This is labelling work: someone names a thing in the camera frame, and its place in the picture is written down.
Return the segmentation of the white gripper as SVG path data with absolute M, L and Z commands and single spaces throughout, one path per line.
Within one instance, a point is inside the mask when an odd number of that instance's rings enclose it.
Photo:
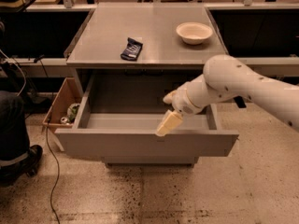
M 194 105 L 188 97 L 188 85 L 186 82 L 175 91 L 169 92 L 164 98 L 163 102 L 167 105 L 173 106 L 174 111 L 167 110 L 162 121 L 156 129 L 157 136 L 165 136 L 176 129 L 183 121 L 182 116 L 191 116 L 200 113 L 203 108 Z

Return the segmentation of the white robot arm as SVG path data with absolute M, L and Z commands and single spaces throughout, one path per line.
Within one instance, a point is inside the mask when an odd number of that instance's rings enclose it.
M 237 96 L 299 131 L 298 86 L 260 75 L 232 56 L 216 55 L 206 61 L 202 75 L 164 97 L 164 102 L 173 109 L 164 114 L 156 134 L 165 136 L 184 118 L 200 113 L 208 105 Z

